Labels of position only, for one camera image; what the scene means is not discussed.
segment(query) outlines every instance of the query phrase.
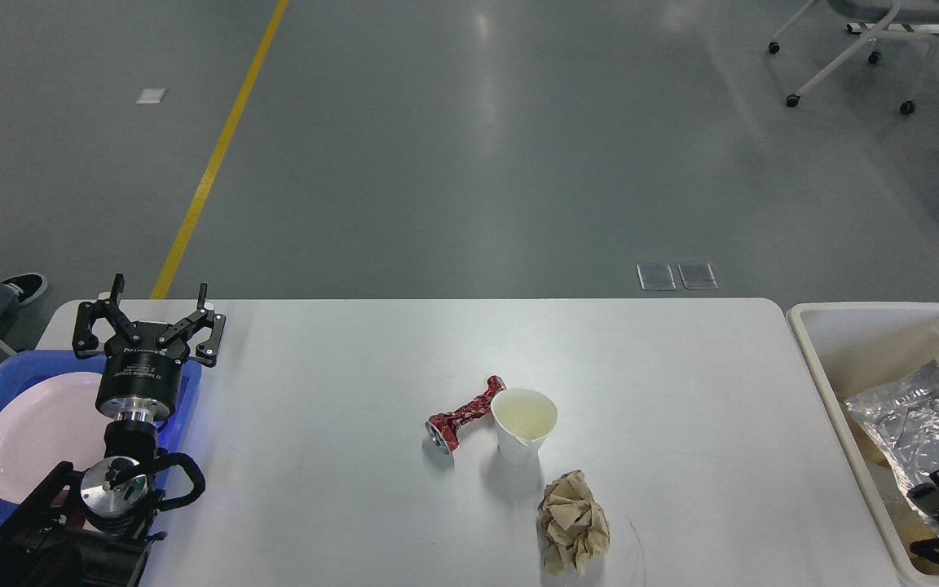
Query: crumpled paper bag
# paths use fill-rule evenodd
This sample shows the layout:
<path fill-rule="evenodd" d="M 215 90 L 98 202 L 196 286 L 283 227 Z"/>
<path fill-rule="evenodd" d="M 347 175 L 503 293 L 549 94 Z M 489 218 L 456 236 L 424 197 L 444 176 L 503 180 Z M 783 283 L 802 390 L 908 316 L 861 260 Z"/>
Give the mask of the crumpled paper bag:
<path fill-rule="evenodd" d="M 564 473 L 545 486 L 538 530 L 548 546 L 544 568 L 550 575 L 561 575 L 574 564 L 583 576 L 586 566 L 611 548 L 611 527 L 581 470 Z"/>

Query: aluminum foil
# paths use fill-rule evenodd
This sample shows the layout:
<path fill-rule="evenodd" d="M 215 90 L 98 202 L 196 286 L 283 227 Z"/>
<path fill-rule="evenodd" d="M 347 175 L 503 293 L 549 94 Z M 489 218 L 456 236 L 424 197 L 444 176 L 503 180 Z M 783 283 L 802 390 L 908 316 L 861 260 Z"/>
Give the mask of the aluminum foil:
<path fill-rule="evenodd" d="M 872 387 L 846 408 L 883 451 L 903 494 L 939 469 L 939 367 L 935 360 L 900 382 Z"/>

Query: crushed red can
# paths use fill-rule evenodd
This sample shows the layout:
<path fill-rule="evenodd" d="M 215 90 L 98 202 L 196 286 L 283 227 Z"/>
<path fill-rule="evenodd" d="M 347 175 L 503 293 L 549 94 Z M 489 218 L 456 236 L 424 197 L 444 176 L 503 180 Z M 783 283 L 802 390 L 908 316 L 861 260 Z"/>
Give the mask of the crushed red can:
<path fill-rule="evenodd" d="M 492 398 L 505 389 L 506 384 L 502 382 L 502 377 L 492 375 L 487 379 L 487 391 L 474 397 L 469 404 L 463 405 L 455 412 L 436 413 L 431 416 L 425 421 L 425 431 L 429 432 L 433 444 L 444 454 L 451 454 L 459 447 L 459 438 L 456 435 L 459 428 L 491 413 Z"/>

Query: paper cup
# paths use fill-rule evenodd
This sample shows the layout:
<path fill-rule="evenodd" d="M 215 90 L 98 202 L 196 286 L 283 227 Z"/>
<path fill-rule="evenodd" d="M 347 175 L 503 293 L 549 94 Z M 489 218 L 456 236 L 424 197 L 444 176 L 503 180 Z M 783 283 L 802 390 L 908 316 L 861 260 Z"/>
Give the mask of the paper cup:
<path fill-rule="evenodd" d="M 556 425 L 556 405 L 534 390 L 499 391 L 492 413 L 499 453 L 515 465 L 530 461 Z"/>

